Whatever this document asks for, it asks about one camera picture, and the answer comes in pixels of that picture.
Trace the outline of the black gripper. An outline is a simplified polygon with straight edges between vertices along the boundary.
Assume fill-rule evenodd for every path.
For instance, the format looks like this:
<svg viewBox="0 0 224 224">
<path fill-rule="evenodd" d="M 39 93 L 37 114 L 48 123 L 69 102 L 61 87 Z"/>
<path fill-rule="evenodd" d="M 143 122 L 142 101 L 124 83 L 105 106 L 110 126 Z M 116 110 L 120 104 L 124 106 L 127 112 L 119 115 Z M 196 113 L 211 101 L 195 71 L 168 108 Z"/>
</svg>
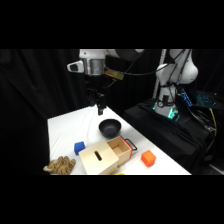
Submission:
<svg viewBox="0 0 224 224">
<path fill-rule="evenodd" d="M 98 115 L 102 115 L 106 108 L 106 96 L 103 93 L 103 77 L 102 76 L 86 76 L 86 91 L 88 95 L 89 105 L 98 107 Z"/>
</svg>

